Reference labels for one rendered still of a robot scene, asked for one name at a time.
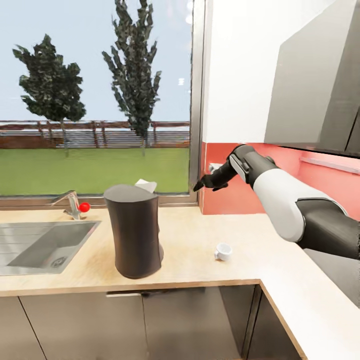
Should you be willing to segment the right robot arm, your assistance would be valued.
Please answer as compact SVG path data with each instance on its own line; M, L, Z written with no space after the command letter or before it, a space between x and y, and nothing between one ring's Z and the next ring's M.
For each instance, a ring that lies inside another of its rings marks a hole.
M271 156L247 144L236 147L225 164L210 164L195 185L227 188L235 176L253 189L277 234L296 243L360 309L360 222L330 196L281 169Z

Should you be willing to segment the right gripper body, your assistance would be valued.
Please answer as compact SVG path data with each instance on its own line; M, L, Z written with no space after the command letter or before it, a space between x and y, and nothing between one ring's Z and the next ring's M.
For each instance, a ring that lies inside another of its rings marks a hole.
M204 186L206 188L227 188L229 186L228 179L221 172L221 167L213 174L205 174L201 180L204 180Z

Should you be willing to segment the paper coffee filter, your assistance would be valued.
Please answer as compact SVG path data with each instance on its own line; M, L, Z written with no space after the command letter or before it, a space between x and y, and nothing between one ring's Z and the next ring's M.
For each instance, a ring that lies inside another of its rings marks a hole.
M145 189L151 193L153 193L155 191L155 188L157 186L157 183L152 181L152 182L147 182L145 180L140 179L136 184L136 187Z

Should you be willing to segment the coffee cup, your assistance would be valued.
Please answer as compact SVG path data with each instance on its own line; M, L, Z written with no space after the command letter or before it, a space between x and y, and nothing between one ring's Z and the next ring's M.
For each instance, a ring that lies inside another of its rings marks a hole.
M228 261L233 254L233 248L227 243L219 243L216 247L214 257L223 261Z

